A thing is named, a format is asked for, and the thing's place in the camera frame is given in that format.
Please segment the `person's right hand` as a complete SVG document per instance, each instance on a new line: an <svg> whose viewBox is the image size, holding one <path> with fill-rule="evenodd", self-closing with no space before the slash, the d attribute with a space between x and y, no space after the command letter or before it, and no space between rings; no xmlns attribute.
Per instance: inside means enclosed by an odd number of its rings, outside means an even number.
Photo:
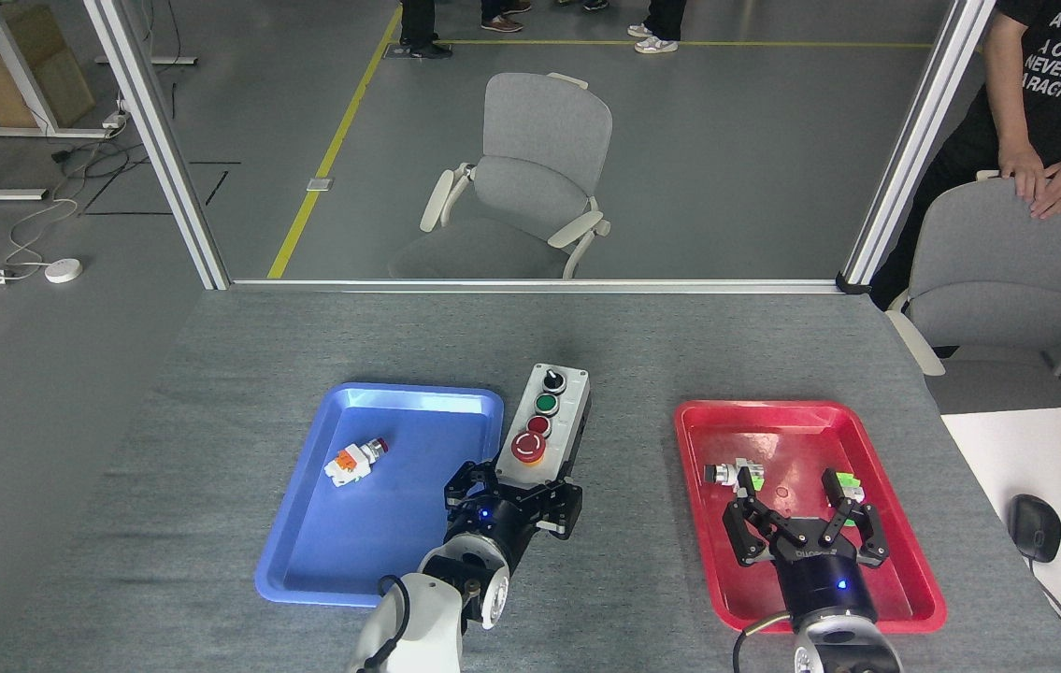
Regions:
<svg viewBox="0 0 1061 673"><path fill-rule="evenodd" d="M1044 196L1048 183L1044 165L1034 146L1027 140L1001 140L997 144L997 166L1001 178L1012 179L1017 196L1033 205Z"/></svg>

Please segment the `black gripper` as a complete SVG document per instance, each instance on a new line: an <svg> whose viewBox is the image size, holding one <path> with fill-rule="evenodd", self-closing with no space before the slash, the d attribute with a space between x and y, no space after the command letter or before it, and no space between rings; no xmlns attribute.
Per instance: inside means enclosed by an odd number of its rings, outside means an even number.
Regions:
<svg viewBox="0 0 1061 673"><path fill-rule="evenodd" d="M723 525L740 566L761 560L772 542L783 604L794 625L808 625L832 616L858 616L875 623L879 612L865 585L859 563L879 567L889 557L889 545L879 511L853 497L852 473L827 469L822 485L834 508L832 519L783 517L756 499L748 467L737 473L734 501L728 502ZM845 523L860 531L857 550L839 536Z"/></svg>
<svg viewBox="0 0 1061 673"><path fill-rule="evenodd" d="M509 569L517 569L536 531L569 540L582 508L582 488L553 481L538 490L504 490L497 486L495 463L466 461L443 486L449 510L449 539L479 534L495 543Z"/></svg>

